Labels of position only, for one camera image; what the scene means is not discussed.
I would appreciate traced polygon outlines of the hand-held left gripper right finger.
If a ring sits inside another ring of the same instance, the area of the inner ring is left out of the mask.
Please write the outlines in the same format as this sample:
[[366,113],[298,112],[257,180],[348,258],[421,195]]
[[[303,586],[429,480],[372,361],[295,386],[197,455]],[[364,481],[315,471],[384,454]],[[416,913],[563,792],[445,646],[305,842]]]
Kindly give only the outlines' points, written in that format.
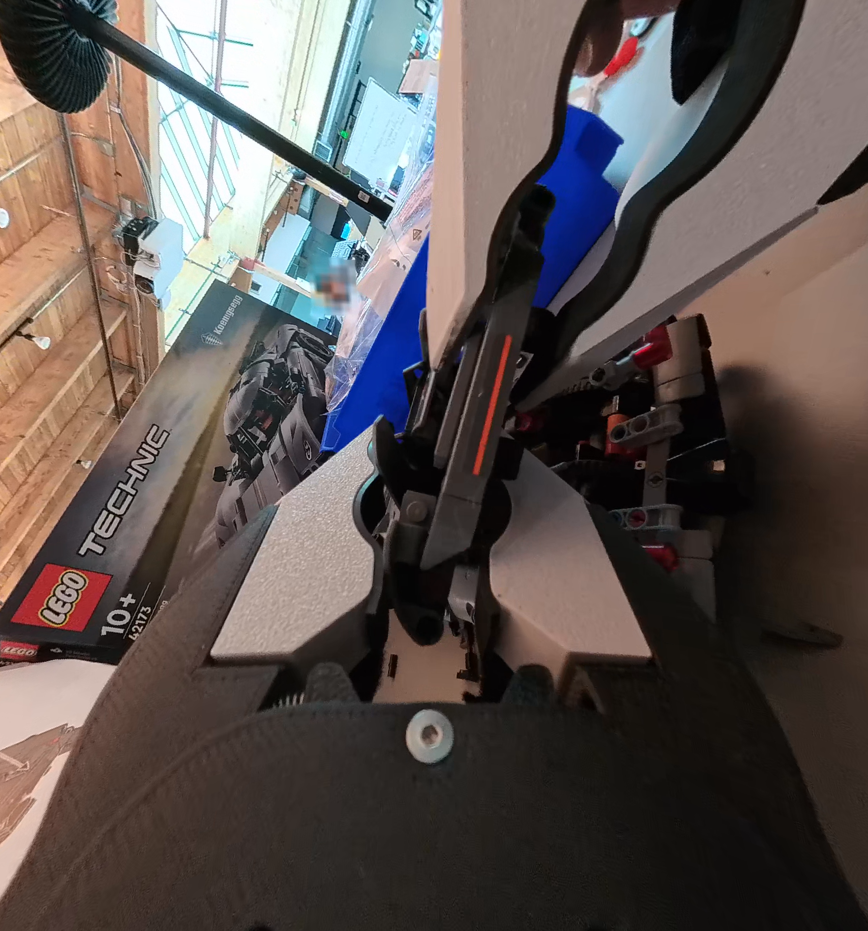
[[530,451],[505,486],[510,519],[489,554],[498,658],[514,673],[543,668],[557,691],[584,663],[648,664],[652,649],[584,498]]

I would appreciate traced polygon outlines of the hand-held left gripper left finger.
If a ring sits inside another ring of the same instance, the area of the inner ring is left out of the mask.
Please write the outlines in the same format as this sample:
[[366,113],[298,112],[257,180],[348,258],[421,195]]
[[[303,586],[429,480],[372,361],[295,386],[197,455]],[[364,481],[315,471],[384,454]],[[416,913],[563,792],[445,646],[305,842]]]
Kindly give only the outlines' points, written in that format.
[[373,440],[370,426],[277,505],[211,646],[215,666],[305,677],[383,653],[382,549],[362,511],[379,477]]

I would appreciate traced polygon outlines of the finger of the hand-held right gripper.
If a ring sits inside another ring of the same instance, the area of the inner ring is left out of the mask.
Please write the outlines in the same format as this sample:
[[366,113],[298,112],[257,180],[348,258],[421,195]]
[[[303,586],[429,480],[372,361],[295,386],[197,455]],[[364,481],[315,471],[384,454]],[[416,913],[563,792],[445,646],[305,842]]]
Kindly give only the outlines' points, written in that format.
[[448,356],[492,299],[523,199],[563,139],[594,2],[446,1],[428,235],[427,338]]
[[622,192],[607,253],[557,312],[523,409],[678,314],[817,208],[868,145],[868,2],[681,2],[679,108]]

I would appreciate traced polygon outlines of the grey lego door panel assembly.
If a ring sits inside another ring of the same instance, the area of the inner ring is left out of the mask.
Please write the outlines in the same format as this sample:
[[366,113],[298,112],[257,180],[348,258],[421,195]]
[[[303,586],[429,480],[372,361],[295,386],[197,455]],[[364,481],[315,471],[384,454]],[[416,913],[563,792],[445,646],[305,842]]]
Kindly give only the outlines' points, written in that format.
[[371,452],[385,490],[386,606],[420,646],[441,637],[450,577],[476,537],[543,267],[555,203],[537,184],[503,245],[498,285],[461,348],[423,368],[406,429],[379,418]]

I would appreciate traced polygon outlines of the dark lego set box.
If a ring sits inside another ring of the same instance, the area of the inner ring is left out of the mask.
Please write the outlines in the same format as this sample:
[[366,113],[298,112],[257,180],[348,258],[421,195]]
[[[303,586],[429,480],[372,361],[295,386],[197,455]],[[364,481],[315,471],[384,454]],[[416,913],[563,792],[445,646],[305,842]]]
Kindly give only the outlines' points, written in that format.
[[0,667],[115,665],[179,608],[213,610],[212,662],[277,505],[328,461],[325,337],[209,287],[0,609]]

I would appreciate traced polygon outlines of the grey lego hinge panel piece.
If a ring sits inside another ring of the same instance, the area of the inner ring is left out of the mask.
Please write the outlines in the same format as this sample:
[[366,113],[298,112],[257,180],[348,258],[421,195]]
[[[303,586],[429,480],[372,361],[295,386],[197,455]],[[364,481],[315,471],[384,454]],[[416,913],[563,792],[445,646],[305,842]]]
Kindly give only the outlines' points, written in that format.
[[761,633],[781,642],[813,649],[835,650],[844,642],[841,634],[804,621],[765,620],[761,623]]

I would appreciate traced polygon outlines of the person's right hand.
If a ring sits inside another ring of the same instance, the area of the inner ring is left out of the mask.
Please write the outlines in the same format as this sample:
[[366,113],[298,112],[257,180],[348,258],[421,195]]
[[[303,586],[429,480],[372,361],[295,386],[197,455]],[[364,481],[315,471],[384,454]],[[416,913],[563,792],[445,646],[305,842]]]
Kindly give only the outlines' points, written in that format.
[[574,74],[592,77],[603,72],[617,53],[625,23],[673,13],[680,1],[597,1],[591,2],[585,30],[574,66]]

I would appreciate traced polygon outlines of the whiteboard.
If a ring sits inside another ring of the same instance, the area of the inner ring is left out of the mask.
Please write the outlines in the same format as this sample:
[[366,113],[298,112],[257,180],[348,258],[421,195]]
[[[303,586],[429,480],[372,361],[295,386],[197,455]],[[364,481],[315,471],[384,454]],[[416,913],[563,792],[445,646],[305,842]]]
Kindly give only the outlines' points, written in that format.
[[370,79],[364,90],[355,125],[349,131],[343,165],[370,187],[387,186],[415,130],[417,109],[402,96]]

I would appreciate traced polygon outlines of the clear plastic parts bags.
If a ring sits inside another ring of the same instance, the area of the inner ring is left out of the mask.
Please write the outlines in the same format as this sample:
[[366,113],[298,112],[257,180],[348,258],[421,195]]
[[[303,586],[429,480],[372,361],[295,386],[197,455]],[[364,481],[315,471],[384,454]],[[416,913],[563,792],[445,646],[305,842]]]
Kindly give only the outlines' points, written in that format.
[[330,411],[343,403],[353,386],[427,240],[433,168],[429,162],[406,177],[388,226],[356,280],[335,356],[325,369]]

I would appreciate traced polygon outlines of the blue plastic bin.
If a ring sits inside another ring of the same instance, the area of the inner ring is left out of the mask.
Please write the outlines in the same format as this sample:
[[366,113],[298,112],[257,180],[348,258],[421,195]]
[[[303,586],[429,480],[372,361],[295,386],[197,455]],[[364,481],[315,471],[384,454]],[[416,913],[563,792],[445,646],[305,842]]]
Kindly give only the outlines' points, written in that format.
[[[433,162],[435,119],[427,99],[406,177]],[[542,272],[533,305],[548,308],[580,262],[614,219],[619,193],[604,173],[623,146],[622,137],[603,119],[568,107],[563,144],[540,184],[555,206],[545,227]],[[322,449],[337,451],[383,415],[397,432],[404,429],[410,401],[403,371],[418,362],[423,350],[419,331],[428,284],[428,236],[405,283],[370,348],[343,403],[328,414]]]

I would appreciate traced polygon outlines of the black metal pole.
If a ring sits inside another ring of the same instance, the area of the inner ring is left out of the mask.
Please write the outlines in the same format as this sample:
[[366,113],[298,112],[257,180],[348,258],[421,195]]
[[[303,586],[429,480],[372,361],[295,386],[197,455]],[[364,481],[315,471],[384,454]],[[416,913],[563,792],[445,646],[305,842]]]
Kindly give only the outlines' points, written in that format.
[[383,224],[389,220],[392,213],[390,203],[237,107],[219,92],[185,74],[100,17],[82,11],[77,29],[143,74],[176,91],[295,169],[302,170],[307,177],[324,184],[333,193],[340,194],[348,201],[356,202]]

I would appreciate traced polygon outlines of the white instruction booklet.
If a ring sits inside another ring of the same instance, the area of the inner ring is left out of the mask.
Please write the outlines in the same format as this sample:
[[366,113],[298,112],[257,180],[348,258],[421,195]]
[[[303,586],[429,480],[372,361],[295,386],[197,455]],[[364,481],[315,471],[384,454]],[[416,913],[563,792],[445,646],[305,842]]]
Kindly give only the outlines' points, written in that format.
[[0,669],[0,895],[43,820],[114,666],[51,660]]

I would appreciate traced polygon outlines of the black ribbed round fixture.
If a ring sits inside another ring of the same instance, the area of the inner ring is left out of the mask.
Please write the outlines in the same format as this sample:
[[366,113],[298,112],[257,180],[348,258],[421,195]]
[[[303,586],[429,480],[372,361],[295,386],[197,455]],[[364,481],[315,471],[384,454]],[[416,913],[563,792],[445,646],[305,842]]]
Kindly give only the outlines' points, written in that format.
[[65,17],[82,6],[111,26],[114,1],[0,1],[0,44],[8,63],[34,99],[55,112],[82,112],[101,96],[110,55]]

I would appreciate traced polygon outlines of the white wall-mounted box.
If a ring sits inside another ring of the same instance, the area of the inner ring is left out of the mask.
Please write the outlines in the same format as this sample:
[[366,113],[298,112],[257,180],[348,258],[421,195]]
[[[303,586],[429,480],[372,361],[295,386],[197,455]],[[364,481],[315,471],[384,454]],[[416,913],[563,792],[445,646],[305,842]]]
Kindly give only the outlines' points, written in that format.
[[184,265],[183,227],[166,217],[134,217],[117,237],[137,291],[165,307]]

